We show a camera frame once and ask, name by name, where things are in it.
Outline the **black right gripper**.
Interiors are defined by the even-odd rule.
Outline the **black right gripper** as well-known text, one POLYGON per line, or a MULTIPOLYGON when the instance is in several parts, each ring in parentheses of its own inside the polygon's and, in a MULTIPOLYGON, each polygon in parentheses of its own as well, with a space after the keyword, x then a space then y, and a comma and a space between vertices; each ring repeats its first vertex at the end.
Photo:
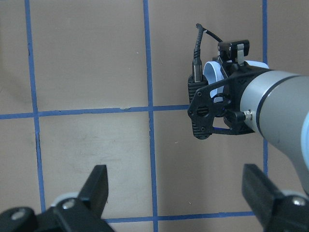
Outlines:
POLYGON ((212 95, 212 118, 222 117, 227 129, 212 127, 215 134, 247 134, 259 132, 259 116, 265 94, 270 90, 267 72, 272 70, 259 62, 245 62, 250 49, 249 40, 218 43, 222 61, 228 63, 231 75, 216 82, 221 91, 212 95))

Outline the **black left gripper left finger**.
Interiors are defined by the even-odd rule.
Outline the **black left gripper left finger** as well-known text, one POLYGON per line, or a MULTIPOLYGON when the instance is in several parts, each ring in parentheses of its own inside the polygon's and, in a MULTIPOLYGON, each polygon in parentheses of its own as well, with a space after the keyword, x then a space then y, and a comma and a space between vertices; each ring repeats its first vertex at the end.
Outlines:
POLYGON ((96 165, 77 197, 67 197, 41 214, 26 206, 0 214, 2 232, 112 232, 101 218, 108 198, 106 165, 96 165))

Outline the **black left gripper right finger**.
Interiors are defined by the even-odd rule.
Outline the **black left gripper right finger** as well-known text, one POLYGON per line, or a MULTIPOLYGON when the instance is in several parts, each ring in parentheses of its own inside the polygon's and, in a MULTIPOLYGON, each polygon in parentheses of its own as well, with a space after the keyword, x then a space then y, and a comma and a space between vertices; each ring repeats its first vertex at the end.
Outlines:
POLYGON ((307 232, 309 198, 280 190, 255 164, 244 164, 242 195, 266 232, 307 232))

